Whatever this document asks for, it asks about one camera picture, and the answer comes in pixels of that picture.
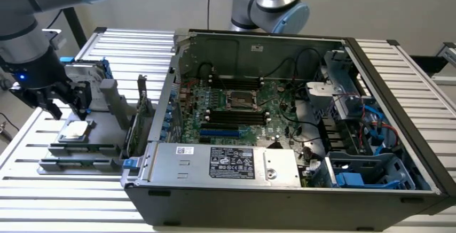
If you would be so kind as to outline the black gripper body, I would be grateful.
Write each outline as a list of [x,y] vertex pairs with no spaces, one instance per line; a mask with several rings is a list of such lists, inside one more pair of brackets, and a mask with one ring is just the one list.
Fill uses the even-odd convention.
[[20,64],[7,62],[2,57],[2,69],[16,80],[10,92],[24,92],[51,87],[63,91],[71,89],[71,79],[66,74],[64,65],[54,48],[48,48],[47,52],[35,60]]

